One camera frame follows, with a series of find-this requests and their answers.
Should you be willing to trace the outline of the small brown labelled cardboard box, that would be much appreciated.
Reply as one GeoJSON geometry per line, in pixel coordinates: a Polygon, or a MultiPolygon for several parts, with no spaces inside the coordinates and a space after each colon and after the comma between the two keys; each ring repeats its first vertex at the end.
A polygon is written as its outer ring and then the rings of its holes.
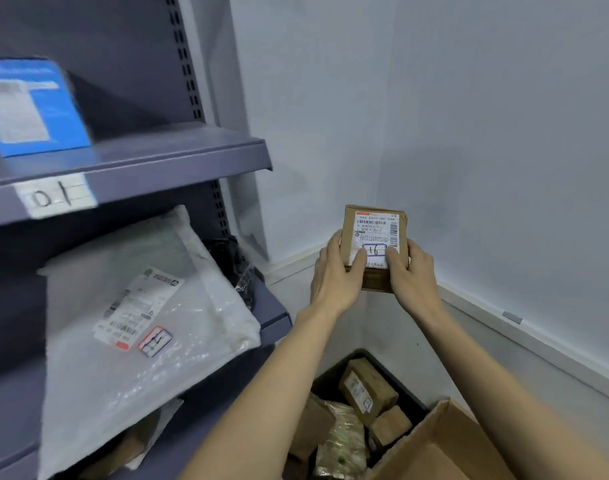
{"type": "Polygon", "coordinates": [[[346,205],[340,243],[341,259],[349,271],[357,252],[365,249],[367,263],[363,290],[393,292],[386,252],[389,248],[396,249],[401,258],[406,259],[406,267],[409,267],[407,224],[407,214],[402,210],[346,205]]]}

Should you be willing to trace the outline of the black plastic bin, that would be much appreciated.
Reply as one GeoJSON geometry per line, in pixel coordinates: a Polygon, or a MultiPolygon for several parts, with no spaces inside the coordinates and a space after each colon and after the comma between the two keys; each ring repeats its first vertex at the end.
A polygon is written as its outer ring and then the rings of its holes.
{"type": "Polygon", "coordinates": [[[371,429],[387,419],[391,409],[401,410],[411,427],[417,426],[429,410],[409,393],[366,350],[358,349],[314,380],[311,392],[341,417],[349,416],[348,432],[339,433],[340,445],[322,440],[309,460],[311,480],[361,478],[365,467],[373,467],[406,433],[394,425],[395,438],[373,439],[371,429]]]}

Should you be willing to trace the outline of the grey metal shelving unit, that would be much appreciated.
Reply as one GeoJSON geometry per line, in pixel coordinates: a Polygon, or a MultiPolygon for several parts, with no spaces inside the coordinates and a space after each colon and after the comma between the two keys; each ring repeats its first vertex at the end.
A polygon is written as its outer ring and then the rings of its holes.
{"type": "Polygon", "coordinates": [[[46,382],[46,279],[87,241],[184,205],[203,239],[229,234],[218,180],[272,169],[238,121],[217,129],[211,55],[233,69],[230,0],[0,0],[0,58],[64,69],[90,148],[0,157],[0,480],[37,480],[46,382]],[[31,219],[13,183],[85,173],[98,206],[31,219]]]}

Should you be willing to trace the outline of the person's left hand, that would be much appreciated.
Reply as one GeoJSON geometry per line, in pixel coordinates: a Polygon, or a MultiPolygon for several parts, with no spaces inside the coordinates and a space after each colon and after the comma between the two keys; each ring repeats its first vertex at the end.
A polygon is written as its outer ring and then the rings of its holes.
{"type": "Polygon", "coordinates": [[[341,258],[342,230],[337,230],[321,248],[314,265],[310,306],[315,316],[337,320],[357,300],[360,290],[352,290],[341,258]]]}

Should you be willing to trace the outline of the person's right hand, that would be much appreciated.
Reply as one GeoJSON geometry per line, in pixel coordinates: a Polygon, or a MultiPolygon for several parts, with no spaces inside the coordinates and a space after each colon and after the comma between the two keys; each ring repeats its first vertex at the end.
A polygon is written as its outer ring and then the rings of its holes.
{"type": "Polygon", "coordinates": [[[444,308],[439,297],[432,255],[413,240],[407,239],[409,278],[402,287],[392,287],[402,308],[417,320],[435,318],[444,308]]]}

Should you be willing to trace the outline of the large open cardboard box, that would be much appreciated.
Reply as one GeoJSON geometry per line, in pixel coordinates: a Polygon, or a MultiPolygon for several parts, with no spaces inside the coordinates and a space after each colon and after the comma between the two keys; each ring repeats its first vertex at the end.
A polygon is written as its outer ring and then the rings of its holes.
{"type": "Polygon", "coordinates": [[[516,480],[476,418],[452,398],[436,404],[364,480],[516,480]]]}

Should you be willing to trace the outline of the person's left forearm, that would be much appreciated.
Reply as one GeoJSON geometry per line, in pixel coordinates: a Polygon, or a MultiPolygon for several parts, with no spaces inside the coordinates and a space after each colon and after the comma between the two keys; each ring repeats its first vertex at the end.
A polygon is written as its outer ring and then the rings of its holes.
{"type": "Polygon", "coordinates": [[[318,300],[302,310],[177,480],[281,480],[325,347],[344,311],[318,300]]]}

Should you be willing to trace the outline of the small plain brown cardboard box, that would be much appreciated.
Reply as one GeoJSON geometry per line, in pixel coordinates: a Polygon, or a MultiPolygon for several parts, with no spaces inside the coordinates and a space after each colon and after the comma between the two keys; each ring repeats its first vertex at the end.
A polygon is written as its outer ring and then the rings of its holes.
{"type": "Polygon", "coordinates": [[[367,428],[367,446],[371,453],[377,453],[393,445],[401,436],[413,428],[412,421],[399,405],[381,413],[367,428]]]}

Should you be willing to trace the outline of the clear plastic-wrapped parcel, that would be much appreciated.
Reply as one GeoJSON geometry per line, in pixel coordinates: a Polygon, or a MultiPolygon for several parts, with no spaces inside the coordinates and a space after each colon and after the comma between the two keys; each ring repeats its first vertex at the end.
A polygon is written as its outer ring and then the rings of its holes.
{"type": "Polygon", "coordinates": [[[317,448],[315,480],[362,480],[367,469],[365,427],[352,406],[322,400],[335,418],[325,442],[317,448]]]}

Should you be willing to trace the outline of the white handwritten shelf label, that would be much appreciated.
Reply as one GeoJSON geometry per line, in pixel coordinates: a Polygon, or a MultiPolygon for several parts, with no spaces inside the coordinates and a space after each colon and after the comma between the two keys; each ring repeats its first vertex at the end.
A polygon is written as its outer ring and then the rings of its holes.
{"type": "Polygon", "coordinates": [[[98,206],[83,172],[36,178],[13,183],[12,186],[31,219],[45,219],[98,206]]]}

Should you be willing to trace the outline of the blue parcel with white label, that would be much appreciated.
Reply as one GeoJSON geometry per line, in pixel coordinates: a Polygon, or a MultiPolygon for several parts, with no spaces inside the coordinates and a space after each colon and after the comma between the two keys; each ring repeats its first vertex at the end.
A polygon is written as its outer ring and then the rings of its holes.
{"type": "Polygon", "coordinates": [[[0,58],[0,156],[90,147],[64,72],[45,58],[0,58]]]}

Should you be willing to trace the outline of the black plastic-wrapped parcel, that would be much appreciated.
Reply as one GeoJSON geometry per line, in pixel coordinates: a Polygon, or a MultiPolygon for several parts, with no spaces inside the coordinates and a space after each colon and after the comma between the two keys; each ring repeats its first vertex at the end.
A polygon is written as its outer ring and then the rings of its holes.
{"type": "Polygon", "coordinates": [[[257,303],[255,280],[260,273],[243,255],[236,236],[210,239],[204,245],[245,306],[253,311],[257,303]]]}

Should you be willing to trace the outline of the white plastic mailer bag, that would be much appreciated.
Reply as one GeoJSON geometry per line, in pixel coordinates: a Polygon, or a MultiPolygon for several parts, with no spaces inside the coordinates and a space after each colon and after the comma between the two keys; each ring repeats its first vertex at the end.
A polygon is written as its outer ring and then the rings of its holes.
{"type": "Polygon", "coordinates": [[[37,480],[261,345],[183,205],[49,260],[37,480]]]}

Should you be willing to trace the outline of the brown cardboard parcel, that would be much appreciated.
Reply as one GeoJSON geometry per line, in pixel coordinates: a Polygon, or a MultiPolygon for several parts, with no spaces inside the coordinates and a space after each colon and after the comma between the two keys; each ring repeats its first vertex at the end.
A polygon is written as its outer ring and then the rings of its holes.
{"type": "Polygon", "coordinates": [[[300,416],[288,453],[307,462],[319,445],[327,440],[336,418],[330,408],[310,393],[300,416]]]}
{"type": "Polygon", "coordinates": [[[160,420],[160,409],[148,414],[126,430],[117,446],[102,459],[84,469],[78,480],[107,480],[117,470],[144,453],[160,420]]]}

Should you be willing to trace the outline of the brown cardboard box with label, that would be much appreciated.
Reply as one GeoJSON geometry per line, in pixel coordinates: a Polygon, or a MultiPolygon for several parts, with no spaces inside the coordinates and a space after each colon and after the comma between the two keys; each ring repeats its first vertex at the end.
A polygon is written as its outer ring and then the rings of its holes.
{"type": "Polygon", "coordinates": [[[396,405],[399,394],[366,358],[349,360],[339,390],[368,428],[381,413],[396,405]]]}

